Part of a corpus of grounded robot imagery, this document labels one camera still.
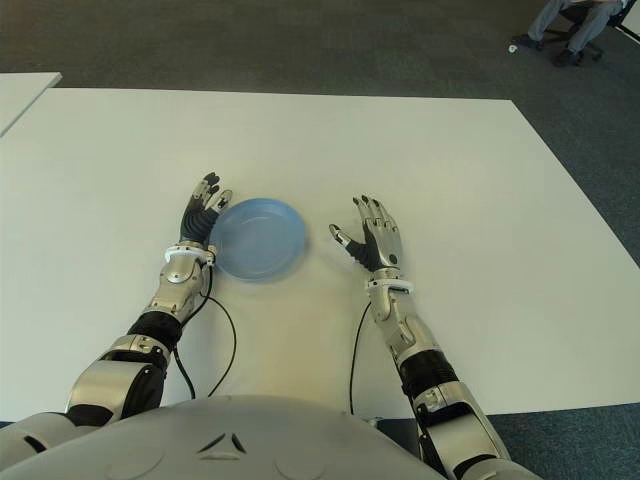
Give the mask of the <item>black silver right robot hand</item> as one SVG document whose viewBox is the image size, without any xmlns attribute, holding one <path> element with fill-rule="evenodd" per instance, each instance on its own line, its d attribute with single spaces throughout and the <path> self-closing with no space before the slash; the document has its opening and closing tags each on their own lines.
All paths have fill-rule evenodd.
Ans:
<svg viewBox="0 0 640 480">
<path fill-rule="evenodd" d="M 379 200 L 353 197 L 361 222 L 363 241 L 356 241 L 336 224 L 329 225 L 334 240 L 369 272 L 401 268 L 402 241 L 399 228 Z"/>
</svg>

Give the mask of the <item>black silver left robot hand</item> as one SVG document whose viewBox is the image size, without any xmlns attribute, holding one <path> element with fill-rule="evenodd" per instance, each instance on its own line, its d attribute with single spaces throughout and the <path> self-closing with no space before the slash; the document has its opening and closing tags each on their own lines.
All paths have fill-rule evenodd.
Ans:
<svg viewBox="0 0 640 480">
<path fill-rule="evenodd" d="M 217 219 L 232 200 L 232 191 L 220 190 L 219 182 L 220 177 L 211 172 L 196 184 L 182 216 L 180 242 L 207 245 Z"/>
</svg>

